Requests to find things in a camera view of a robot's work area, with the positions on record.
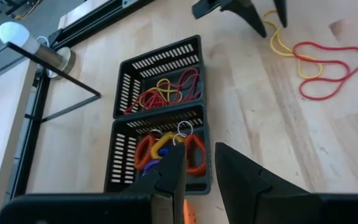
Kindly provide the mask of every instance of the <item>orange coiled keychain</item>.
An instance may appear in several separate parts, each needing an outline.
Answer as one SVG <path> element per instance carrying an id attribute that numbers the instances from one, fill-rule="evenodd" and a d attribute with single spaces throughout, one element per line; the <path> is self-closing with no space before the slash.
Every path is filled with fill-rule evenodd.
<path id="1" fill-rule="evenodd" d="M 187 174 L 193 175 L 193 176 L 200 176 L 205 174 L 206 170 L 206 151 L 205 151 L 205 145 L 204 141 L 197 135 L 197 134 L 191 134 L 186 137 L 185 139 L 185 150 L 186 153 L 188 153 L 190 149 L 190 144 L 194 142 L 195 146 L 199 149 L 201 149 L 201 153 L 203 155 L 203 162 L 196 167 L 187 167 Z"/>
<path id="2" fill-rule="evenodd" d="M 135 150 L 135 169 L 142 170 L 146 164 L 152 159 L 150 154 L 151 147 L 155 144 L 155 138 L 152 134 L 146 135 L 140 143 L 136 146 Z"/>

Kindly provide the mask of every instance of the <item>yellow rubber band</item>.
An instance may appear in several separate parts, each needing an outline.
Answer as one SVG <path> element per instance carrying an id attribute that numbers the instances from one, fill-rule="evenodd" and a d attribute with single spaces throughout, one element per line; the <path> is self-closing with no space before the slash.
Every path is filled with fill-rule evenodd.
<path id="1" fill-rule="evenodd" d="M 277 13 L 277 10 L 276 9 L 271 9 L 269 11 L 267 11 L 264 16 L 263 16 L 263 21 L 271 26 L 273 26 L 275 28 L 275 32 L 273 34 L 273 36 L 270 38 L 270 48 L 278 55 L 281 55 L 281 56 L 284 56 L 284 57 L 295 57 L 293 54 L 292 54 L 292 49 L 287 47 L 285 44 L 283 44 L 283 42 L 281 41 L 280 39 L 280 31 L 281 29 L 278 28 L 278 26 L 276 25 L 276 23 L 270 21 L 270 20 L 267 20 L 266 19 L 266 16 L 268 16 L 269 14 L 271 13 Z M 274 45 L 273 45 L 273 41 L 274 41 L 274 38 L 277 37 L 277 42 L 278 44 L 284 48 L 286 51 L 288 51 L 289 53 L 285 53 L 285 52 L 281 52 L 279 50 L 277 50 Z M 308 58 L 308 59 L 313 59 L 313 60 L 316 60 L 314 57 L 310 57 L 308 55 L 300 55 L 302 57 L 305 57 L 305 58 Z M 323 65 L 321 63 L 318 64 L 318 74 L 317 75 L 313 75 L 313 76 L 307 76 L 307 75 L 304 75 L 302 73 L 302 69 L 301 69 L 301 60 L 298 59 L 298 74 L 300 77 L 304 78 L 304 79 L 309 79 L 309 78 L 316 78 L 316 77 L 319 77 L 323 72 Z"/>
<path id="2" fill-rule="evenodd" d="M 161 97 L 164 99 L 165 102 L 170 102 L 170 100 L 171 100 L 171 99 L 170 99 L 170 94 L 171 94 L 171 93 L 176 93 L 178 90 L 171 90 L 171 86 L 170 86 L 170 85 L 168 85 L 168 88 L 167 88 L 166 90 L 163 89 L 163 88 L 160 88 L 159 86 L 160 86 L 163 82 L 167 82 L 167 83 L 171 84 L 171 82 L 169 81 L 169 79 L 163 78 L 163 79 L 161 79 L 161 80 L 159 80 L 159 81 L 157 82 L 157 87 L 149 88 L 147 91 L 149 91 L 149 90 L 157 90 L 157 91 L 160 93 Z M 183 94 L 182 94 L 182 92 L 180 92 L 180 91 L 179 91 L 179 96 L 180 96 L 179 101 L 181 101 L 181 99 L 183 98 Z M 141 97 L 139 98 L 139 105 L 140 105 L 141 107 L 144 107 L 144 105 L 142 104 L 142 99 L 143 99 L 143 96 L 141 96 Z"/>
<path id="3" fill-rule="evenodd" d="M 165 143 L 167 143 L 169 140 L 175 138 L 178 142 L 184 142 L 185 138 L 182 136 L 176 136 L 173 132 L 165 133 L 160 140 L 158 140 L 151 148 L 150 155 L 152 156 L 152 159 L 162 159 L 161 156 L 158 155 L 158 150 L 160 150 Z"/>

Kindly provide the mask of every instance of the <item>red rubber band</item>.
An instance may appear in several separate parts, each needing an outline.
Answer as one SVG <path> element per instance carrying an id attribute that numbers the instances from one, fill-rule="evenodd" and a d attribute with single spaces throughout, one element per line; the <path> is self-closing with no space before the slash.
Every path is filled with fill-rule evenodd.
<path id="1" fill-rule="evenodd" d="M 303 81 L 299 85 L 299 92 L 303 97 L 305 97 L 309 100 L 327 100 L 327 99 L 333 97 L 334 95 L 336 95 L 339 92 L 339 90 L 342 88 L 343 84 L 345 84 L 345 82 L 348 81 L 348 79 L 350 79 L 351 76 L 353 76 L 356 72 L 358 72 L 358 66 L 353 71 L 351 71 L 350 66 L 346 62 L 343 62 L 341 60 L 315 60 L 315 59 L 302 57 L 296 51 L 299 47 L 302 47 L 305 45 L 311 45 L 313 47 L 317 47 L 319 49 L 329 50 L 329 51 L 340 51 L 340 50 L 356 50 L 356 51 L 358 51 L 358 47 L 325 47 L 325 46 L 319 45 L 319 44 L 311 42 L 311 41 L 300 42 L 300 43 L 297 43 L 295 46 L 293 46 L 292 53 L 294 54 L 294 56 L 296 58 L 298 58 L 300 60 L 303 60 L 306 62 L 313 62 L 313 63 L 340 64 L 346 69 L 346 74 L 342 78 L 316 77 L 316 78 L 310 78 L 310 79 Z M 339 82 L 340 84 L 337 86 L 337 88 L 331 94 L 326 95 L 326 96 L 321 96 L 321 97 L 315 97 L 315 96 L 309 96 L 303 92 L 303 86 L 309 82 Z"/>
<path id="2" fill-rule="evenodd" d="M 185 76 L 190 72 L 193 72 L 194 74 L 191 74 L 187 78 L 187 80 L 184 83 L 182 83 Z M 196 89 L 199 77 L 200 77 L 200 74 L 198 73 L 197 69 L 195 69 L 195 68 L 188 69 L 182 73 L 177 85 L 172 84 L 172 83 L 161 83 L 161 84 L 159 84 L 159 86 L 157 86 L 157 88 L 160 88 L 161 86 L 169 85 L 171 88 L 176 88 L 177 92 L 175 93 L 175 99 L 173 101 L 166 102 L 161 97 L 160 93 L 157 90 L 145 91 L 142 94 L 140 94 L 136 98 L 135 102 L 124 111 L 124 114 L 131 113 L 132 109 L 134 108 L 135 105 L 137 105 L 139 103 L 140 99 L 142 99 L 141 103 L 143 104 L 143 108 L 145 110 L 156 109 L 156 108 L 160 108 L 160 107 L 175 104 L 175 103 L 182 103 L 182 102 L 197 99 L 201 95 L 201 92 L 197 92 L 197 93 L 193 93 L 193 92 Z M 190 80 L 193 80 L 193 83 L 190 86 L 188 94 L 182 100 L 179 100 L 179 97 L 180 97 L 179 92 L 181 92 L 181 89 L 184 86 L 186 86 L 190 82 Z"/>

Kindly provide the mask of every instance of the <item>cable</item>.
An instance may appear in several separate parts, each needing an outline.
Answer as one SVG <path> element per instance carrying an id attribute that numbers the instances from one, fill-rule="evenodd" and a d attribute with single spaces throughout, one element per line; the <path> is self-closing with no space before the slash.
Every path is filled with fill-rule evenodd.
<path id="1" fill-rule="evenodd" d="M 194 72 L 194 74 L 190 75 L 187 78 L 187 80 L 184 83 L 182 83 L 183 79 L 185 78 L 185 76 L 190 72 Z M 149 109 L 160 108 L 160 107 L 167 106 L 167 105 L 172 105 L 172 104 L 175 104 L 175 103 L 182 103 L 182 102 L 185 102 L 185 101 L 190 101 L 190 100 L 197 99 L 200 96 L 201 92 L 197 92 L 195 94 L 192 94 L 192 93 L 196 89 L 199 77 L 200 77 L 200 75 L 199 75 L 197 69 L 191 68 L 191 69 L 188 69 L 188 70 L 186 70 L 185 72 L 182 73 L 182 75 L 179 78 L 179 82 L 178 82 L 177 85 L 170 83 L 169 80 L 168 80 L 168 82 L 161 82 L 161 80 L 160 80 L 157 83 L 157 87 L 155 87 L 156 89 L 152 88 L 151 90 L 147 90 L 147 91 L 143 92 L 142 94 L 140 94 L 136 98 L 135 102 L 124 111 L 124 114 L 131 113 L 133 107 L 136 106 L 137 104 L 139 104 L 141 107 L 143 107 L 143 109 L 149 110 Z M 187 83 L 192 78 L 193 78 L 193 83 L 192 83 L 192 85 L 191 85 L 191 87 L 189 89 L 189 92 L 182 99 L 183 95 L 181 93 L 181 89 L 184 86 L 186 86 Z M 164 85 L 168 85 L 168 88 L 166 90 L 161 89 L 161 86 L 164 86 Z M 168 94 L 176 92 L 175 99 L 173 101 L 170 101 L 169 97 L 164 98 L 164 96 L 162 94 L 163 91 L 167 92 Z"/>
<path id="2" fill-rule="evenodd" d="M 299 92 L 303 97 L 305 97 L 309 100 L 327 100 L 327 99 L 333 97 L 336 93 L 338 93 L 339 90 L 342 88 L 343 84 L 345 84 L 345 82 L 348 81 L 348 79 L 350 79 L 351 76 L 353 76 L 356 72 L 358 72 L 358 66 L 353 71 L 351 71 L 350 66 L 346 62 L 343 62 L 341 60 L 316 60 L 316 59 L 310 59 L 309 57 L 305 57 L 304 55 L 298 54 L 296 52 L 298 50 L 298 48 L 301 46 L 305 46 L 305 45 L 311 45 L 313 47 L 317 47 L 322 50 L 330 50 L 330 51 L 339 51 L 339 50 L 356 50 L 356 51 L 358 51 L 358 47 L 325 47 L 325 46 L 319 45 L 319 44 L 311 42 L 311 41 L 305 41 L 305 42 L 300 42 L 300 43 L 296 44 L 292 48 L 292 53 L 294 54 L 294 56 L 296 58 L 298 58 L 300 60 L 304 60 L 306 62 L 340 64 L 346 69 L 346 75 L 344 75 L 342 78 L 312 78 L 312 79 L 303 81 L 301 83 L 301 85 L 299 86 Z M 339 82 L 340 84 L 331 94 L 322 96 L 322 97 L 315 97 L 315 96 L 308 96 L 303 92 L 303 86 L 309 82 Z"/>
<path id="3" fill-rule="evenodd" d="M 263 16 L 263 21 L 271 26 L 273 26 L 275 28 L 275 32 L 273 34 L 273 36 L 270 38 L 270 48 L 278 55 L 281 55 L 281 56 L 284 56 L 284 57 L 295 57 L 293 54 L 292 54 L 292 50 L 287 47 L 285 44 L 283 44 L 283 42 L 281 41 L 280 39 L 280 31 L 281 29 L 278 28 L 278 26 L 276 25 L 276 23 L 272 22 L 272 21 L 269 21 L 266 19 L 266 16 L 268 16 L 269 14 L 271 13 L 274 13 L 274 12 L 277 12 L 276 9 L 271 9 L 269 11 L 267 11 L 264 16 Z M 281 52 L 279 50 L 277 50 L 274 45 L 273 45 L 273 40 L 274 38 L 277 37 L 277 42 L 278 44 L 280 44 L 280 46 L 282 46 L 286 51 L 288 51 L 289 53 L 284 53 L 284 52 Z M 311 59 L 311 60 L 316 60 L 315 58 L 313 57 L 310 57 L 310 56 L 307 56 L 307 55 L 301 55 L 303 58 L 308 58 L 308 59 Z M 298 59 L 298 74 L 300 77 L 304 78 L 304 79 L 309 79 L 309 78 L 316 78 L 316 77 L 319 77 L 323 72 L 323 66 L 319 63 L 318 64 L 318 73 L 317 75 L 313 75 L 313 76 L 306 76 L 302 73 L 302 69 L 301 69 L 301 60 Z"/>
<path id="4" fill-rule="evenodd" d="M 17 15 L 17 16 L 15 16 L 15 19 L 16 19 L 16 20 L 25 19 L 28 15 L 31 14 L 32 11 L 34 11 L 34 9 L 35 9 L 40 3 L 41 3 L 41 0 L 38 0 L 38 1 L 32 6 L 32 8 L 31 8 L 30 10 L 28 10 L 28 11 L 24 14 L 24 16 L 22 16 L 22 15 Z"/>
<path id="5" fill-rule="evenodd" d="M 191 143 L 193 143 L 193 142 L 197 148 L 201 149 L 201 153 L 203 155 L 203 162 L 196 167 L 190 167 L 190 166 L 187 167 L 187 174 L 193 175 L 193 176 L 205 175 L 205 172 L 206 172 L 206 150 L 205 150 L 204 141 L 197 134 L 191 134 L 191 135 L 187 136 L 187 138 L 185 139 L 185 150 L 186 150 L 187 156 L 189 155 L 188 151 L 190 150 Z"/>
<path id="6" fill-rule="evenodd" d="M 146 135 L 135 149 L 135 169 L 141 170 L 152 159 L 150 155 L 150 148 L 155 144 L 155 137 L 152 134 Z"/>

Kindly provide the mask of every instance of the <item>orange object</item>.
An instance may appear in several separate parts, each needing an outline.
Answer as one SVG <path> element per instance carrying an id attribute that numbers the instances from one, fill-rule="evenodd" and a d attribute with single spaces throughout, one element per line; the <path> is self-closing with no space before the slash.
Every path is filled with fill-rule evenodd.
<path id="1" fill-rule="evenodd" d="M 152 134 L 146 135 L 140 143 L 138 143 L 135 150 L 135 169 L 142 170 L 152 159 L 150 149 L 154 144 L 155 138 Z"/>
<path id="2" fill-rule="evenodd" d="M 201 153 L 203 155 L 203 162 L 201 163 L 201 165 L 196 167 L 188 166 L 187 174 L 193 176 L 204 175 L 206 170 L 206 151 L 205 151 L 204 141 L 197 134 L 191 134 L 187 136 L 185 139 L 185 149 L 186 149 L 187 156 L 188 156 L 188 151 L 190 149 L 190 144 L 192 142 L 194 142 L 197 148 L 201 149 Z"/>
<path id="3" fill-rule="evenodd" d="M 183 204 L 183 218 L 185 220 L 185 224 L 197 224 L 196 210 L 194 209 L 194 206 L 187 201 L 187 199 L 185 199 L 185 203 Z"/>

